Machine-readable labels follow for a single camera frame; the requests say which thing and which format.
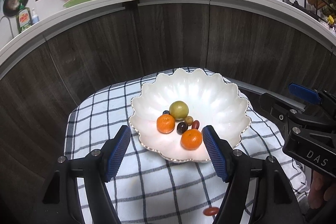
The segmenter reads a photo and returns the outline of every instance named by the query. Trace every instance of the bowl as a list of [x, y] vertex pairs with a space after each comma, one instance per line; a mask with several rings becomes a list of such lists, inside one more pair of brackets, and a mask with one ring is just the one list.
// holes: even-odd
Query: bowl
[[185, 150], [181, 146], [181, 135], [176, 132], [178, 122], [169, 134], [157, 130], [157, 118], [178, 100], [188, 105], [194, 120], [199, 120], [199, 131], [212, 125], [232, 148], [240, 144], [241, 134], [251, 124], [251, 118], [246, 115], [248, 100], [238, 95], [236, 84], [225, 83], [220, 74], [209, 76], [202, 69], [188, 73], [181, 68], [172, 75], [160, 73], [154, 83], [142, 84], [140, 96], [132, 99], [134, 114], [129, 123], [139, 134], [143, 147], [169, 161], [210, 161], [203, 142], [196, 150]]

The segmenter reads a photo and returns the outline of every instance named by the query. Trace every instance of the table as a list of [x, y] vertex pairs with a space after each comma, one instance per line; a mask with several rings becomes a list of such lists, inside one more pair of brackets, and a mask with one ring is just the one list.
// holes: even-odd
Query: table
[[[184, 69], [192, 72], [195, 68]], [[128, 125], [128, 118], [133, 114], [131, 99], [140, 95], [143, 83], [153, 83], [157, 74], [108, 86], [84, 100], [69, 116], [64, 154], [69, 159], [84, 157], [113, 138], [120, 126]], [[295, 161], [282, 152], [284, 140], [277, 126], [256, 113], [251, 104], [247, 114], [252, 123], [243, 133], [237, 149], [259, 159], [274, 155], [297, 199], [307, 196], [309, 186], [305, 175]], [[255, 181], [250, 181], [242, 224], [249, 221]], [[227, 184], [216, 176], [211, 163], [176, 164], [146, 150], [132, 130], [118, 174], [106, 187], [122, 224], [210, 224], [214, 217], [203, 215], [203, 210], [209, 206], [220, 207]], [[92, 223], [82, 178], [78, 178], [78, 192], [85, 223]]]

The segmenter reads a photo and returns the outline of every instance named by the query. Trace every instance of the human hand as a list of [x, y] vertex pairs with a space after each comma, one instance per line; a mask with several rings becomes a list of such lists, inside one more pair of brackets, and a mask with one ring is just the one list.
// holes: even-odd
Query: human hand
[[336, 195], [336, 181], [314, 171], [308, 195], [310, 208], [317, 209], [321, 207], [323, 201], [328, 201], [333, 195]]

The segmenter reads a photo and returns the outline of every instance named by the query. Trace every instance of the green plum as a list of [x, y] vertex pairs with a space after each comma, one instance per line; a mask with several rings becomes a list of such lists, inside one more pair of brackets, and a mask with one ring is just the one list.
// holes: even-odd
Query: green plum
[[169, 113], [175, 120], [183, 120], [189, 114], [189, 108], [185, 102], [176, 101], [169, 107]]

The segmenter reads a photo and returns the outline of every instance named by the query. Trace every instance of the orange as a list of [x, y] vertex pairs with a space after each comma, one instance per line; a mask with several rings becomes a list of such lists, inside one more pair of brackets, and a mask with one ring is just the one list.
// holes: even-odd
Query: orange
[[203, 141], [202, 133], [197, 129], [189, 129], [182, 134], [181, 145], [184, 149], [195, 150]]
[[175, 118], [169, 114], [163, 114], [156, 120], [156, 128], [161, 133], [170, 133], [175, 128]]

